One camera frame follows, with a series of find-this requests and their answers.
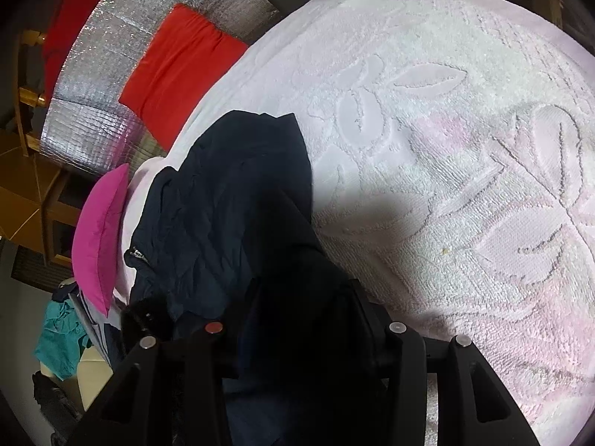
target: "zipper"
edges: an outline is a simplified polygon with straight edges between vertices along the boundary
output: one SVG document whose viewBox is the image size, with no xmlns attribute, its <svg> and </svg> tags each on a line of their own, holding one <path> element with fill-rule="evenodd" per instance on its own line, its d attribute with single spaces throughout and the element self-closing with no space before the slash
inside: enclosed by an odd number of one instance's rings
<svg viewBox="0 0 595 446">
<path fill-rule="evenodd" d="M 128 250 L 128 253 L 130 253 L 131 256 L 138 258 L 139 260 L 143 260 L 148 266 L 151 266 L 149 264 L 149 260 L 147 260 L 147 257 L 145 257 L 145 255 L 143 255 L 138 248 L 136 247 L 130 247 L 130 250 Z"/>
</svg>

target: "teal towel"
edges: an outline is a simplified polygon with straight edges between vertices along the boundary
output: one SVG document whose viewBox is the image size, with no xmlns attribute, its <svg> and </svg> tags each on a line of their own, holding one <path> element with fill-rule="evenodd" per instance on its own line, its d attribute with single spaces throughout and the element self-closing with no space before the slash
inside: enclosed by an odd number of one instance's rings
<svg viewBox="0 0 595 446">
<path fill-rule="evenodd" d="M 45 309 L 44 329 L 33 355 L 63 381 L 76 374 L 84 349 L 91 345 L 72 301 L 51 300 Z"/>
</svg>

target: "red dot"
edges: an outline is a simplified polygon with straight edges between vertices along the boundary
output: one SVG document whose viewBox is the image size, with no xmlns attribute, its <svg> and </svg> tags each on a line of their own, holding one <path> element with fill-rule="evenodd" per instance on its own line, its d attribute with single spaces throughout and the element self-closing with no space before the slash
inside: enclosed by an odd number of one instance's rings
<svg viewBox="0 0 595 446">
<path fill-rule="evenodd" d="M 205 325 L 207 333 L 221 333 L 223 331 L 223 324 L 220 321 L 212 321 Z"/>
</svg>

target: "metal rivet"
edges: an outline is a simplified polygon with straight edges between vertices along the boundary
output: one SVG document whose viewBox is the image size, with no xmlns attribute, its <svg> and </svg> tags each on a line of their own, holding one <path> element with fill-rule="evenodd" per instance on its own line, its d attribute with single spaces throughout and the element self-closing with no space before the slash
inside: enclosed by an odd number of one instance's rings
<svg viewBox="0 0 595 446">
<path fill-rule="evenodd" d="M 151 348 L 157 343 L 157 339 L 152 335 L 147 335 L 141 339 L 142 348 Z"/>
<path fill-rule="evenodd" d="M 223 324 L 220 321 L 212 321 L 205 325 L 207 333 L 220 333 L 223 331 Z"/>
<path fill-rule="evenodd" d="M 456 340 L 456 343 L 459 344 L 461 347 L 469 347 L 469 345 L 473 343 L 471 337 L 465 335 L 464 333 L 460 333 L 459 335 L 457 335 L 454 338 L 454 340 Z"/>
<path fill-rule="evenodd" d="M 399 321 L 394 321 L 389 325 L 389 330 L 393 333 L 404 333 L 407 330 L 407 326 Z"/>
</svg>

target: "silver insulation sheet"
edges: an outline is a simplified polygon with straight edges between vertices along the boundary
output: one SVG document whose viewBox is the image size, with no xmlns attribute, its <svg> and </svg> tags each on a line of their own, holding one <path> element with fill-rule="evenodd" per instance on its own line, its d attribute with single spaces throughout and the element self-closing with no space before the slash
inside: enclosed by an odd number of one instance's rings
<svg viewBox="0 0 595 446">
<path fill-rule="evenodd" d="M 281 19 L 267 0 L 101 0 L 62 67 L 42 131 L 44 155 L 102 175 L 124 162 L 136 169 L 165 154 L 118 98 L 176 3 L 248 44 Z"/>
</svg>

